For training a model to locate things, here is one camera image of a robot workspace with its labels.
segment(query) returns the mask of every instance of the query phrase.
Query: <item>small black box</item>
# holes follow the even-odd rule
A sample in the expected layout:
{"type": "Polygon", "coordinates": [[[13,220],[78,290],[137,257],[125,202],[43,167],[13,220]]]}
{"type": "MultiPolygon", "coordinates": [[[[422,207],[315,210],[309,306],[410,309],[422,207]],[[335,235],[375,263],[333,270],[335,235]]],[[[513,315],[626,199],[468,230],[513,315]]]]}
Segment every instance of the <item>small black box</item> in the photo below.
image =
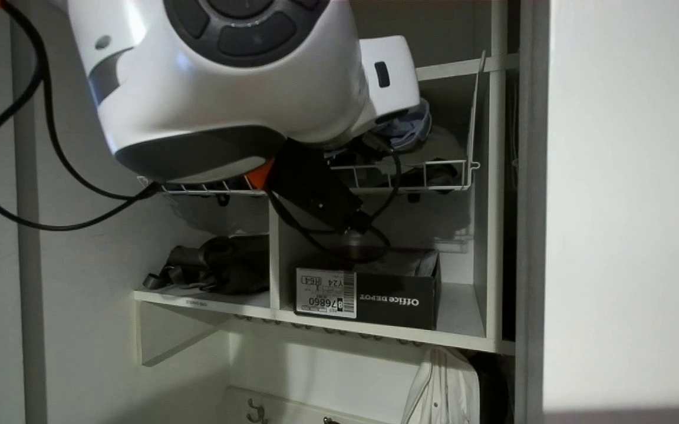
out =
{"type": "Polygon", "coordinates": [[[436,326],[436,251],[388,251],[380,263],[309,263],[295,270],[295,313],[436,326]]]}

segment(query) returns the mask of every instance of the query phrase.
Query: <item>shelf unit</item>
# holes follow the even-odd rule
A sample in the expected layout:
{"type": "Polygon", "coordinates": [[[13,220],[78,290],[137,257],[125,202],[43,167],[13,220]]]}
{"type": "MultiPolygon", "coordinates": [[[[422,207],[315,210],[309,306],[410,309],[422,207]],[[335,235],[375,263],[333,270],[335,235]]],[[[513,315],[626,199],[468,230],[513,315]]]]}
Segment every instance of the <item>shelf unit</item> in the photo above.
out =
{"type": "MultiPolygon", "coordinates": [[[[362,4],[353,1],[356,13],[360,15],[360,34],[371,34],[367,27],[375,20],[375,13],[380,13],[380,6],[395,6],[395,1],[386,0],[362,4]]],[[[415,0],[404,0],[404,4],[423,6],[423,1],[415,0]]],[[[461,147],[461,156],[458,158],[422,159],[419,167],[423,172],[452,164],[459,169],[459,179],[443,186],[428,184],[428,179],[419,186],[404,186],[404,193],[419,193],[423,199],[399,199],[399,210],[386,211],[388,217],[382,217],[380,224],[404,246],[432,246],[437,251],[443,282],[436,329],[297,315],[292,310],[289,282],[295,263],[310,255],[310,245],[278,218],[259,190],[251,190],[242,180],[165,186],[170,196],[262,198],[259,207],[269,210],[264,213],[267,224],[262,224],[269,227],[271,242],[269,292],[257,297],[222,297],[178,288],[159,292],[137,290],[131,299],[137,303],[138,361],[146,365],[157,362],[182,345],[242,319],[255,324],[267,319],[282,326],[309,326],[333,335],[360,335],[504,355],[513,352],[513,344],[501,339],[504,80],[506,68],[513,60],[506,57],[506,0],[493,0],[485,6],[485,15],[487,43],[481,44],[481,48],[487,54],[482,58],[476,54],[470,58],[452,57],[437,63],[422,58],[423,63],[416,68],[422,96],[428,99],[433,111],[433,124],[443,121],[452,130],[459,146],[470,132],[476,136],[476,147],[470,156],[466,156],[468,147],[461,147]],[[482,87],[473,90],[479,73],[482,73],[482,87]],[[479,99],[481,111],[479,119],[470,121],[468,106],[473,99],[479,99]],[[173,319],[176,329],[170,331],[168,326],[156,324],[157,319],[173,319]]],[[[362,172],[362,167],[338,167],[336,172],[362,172]]],[[[356,184],[353,190],[371,205],[380,202],[380,193],[388,190],[388,179],[386,186],[356,184]]]]}

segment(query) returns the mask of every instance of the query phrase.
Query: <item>black box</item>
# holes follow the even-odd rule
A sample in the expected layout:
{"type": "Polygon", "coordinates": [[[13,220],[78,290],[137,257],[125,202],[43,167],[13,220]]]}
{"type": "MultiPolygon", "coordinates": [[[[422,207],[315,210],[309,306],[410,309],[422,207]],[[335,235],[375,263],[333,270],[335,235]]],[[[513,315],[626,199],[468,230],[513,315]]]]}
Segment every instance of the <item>black box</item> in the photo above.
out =
{"type": "Polygon", "coordinates": [[[310,260],[295,270],[295,313],[432,329],[437,285],[436,251],[388,251],[353,269],[310,260]]]}

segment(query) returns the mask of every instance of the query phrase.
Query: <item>white cabinet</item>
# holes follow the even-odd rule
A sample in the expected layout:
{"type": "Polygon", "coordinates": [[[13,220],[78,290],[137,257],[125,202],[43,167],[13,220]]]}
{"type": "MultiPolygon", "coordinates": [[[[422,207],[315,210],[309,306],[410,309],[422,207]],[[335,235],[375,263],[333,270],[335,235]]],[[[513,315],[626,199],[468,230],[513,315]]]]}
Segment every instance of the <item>white cabinet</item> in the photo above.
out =
{"type": "MultiPolygon", "coordinates": [[[[327,331],[512,352],[512,342],[501,336],[504,116],[508,111],[506,68],[513,60],[506,54],[506,0],[359,0],[353,12],[362,38],[393,32],[408,38],[419,66],[422,96],[432,106],[433,132],[458,138],[458,147],[446,156],[436,156],[433,147],[428,156],[403,158],[408,161],[419,159],[416,167],[423,174],[448,167],[454,179],[441,184],[423,177],[416,186],[403,186],[392,210],[376,220],[393,246],[437,251],[441,303],[436,329],[297,315],[289,293],[295,263],[310,255],[313,246],[278,218],[267,198],[247,186],[170,186],[168,190],[178,205],[210,202],[210,218],[216,220],[210,224],[216,232],[269,235],[269,292],[222,297],[185,290],[137,290],[140,362],[156,362],[185,342],[238,318],[255,324],[269,319],[327,331]],[[214,196],[229,196],[229,205],[216,207],[214,196]],[[165,319],[163,315],[182,326],[170,331],[170,326],[157,324],[157,319],[165,319]]],[[[388,190],[384,186],[362,186],[356,179],[359,169],[343,167],[336,172],[343,172],[347,180],[350,180],[349,186],[369,205],[367,210],[382,202],[388,190]]]]}

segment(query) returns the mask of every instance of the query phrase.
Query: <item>label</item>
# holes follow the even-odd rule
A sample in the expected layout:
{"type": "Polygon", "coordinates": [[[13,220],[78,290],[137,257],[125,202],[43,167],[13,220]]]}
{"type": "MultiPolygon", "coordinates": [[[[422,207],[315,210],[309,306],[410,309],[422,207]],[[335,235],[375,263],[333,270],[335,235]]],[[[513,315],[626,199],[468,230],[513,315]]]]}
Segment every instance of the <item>label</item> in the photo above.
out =
{"type": "Polygon", "coordinates": [[[350,270],[297,269],[297,310],[359,318],[359,285],[350,270]]]}

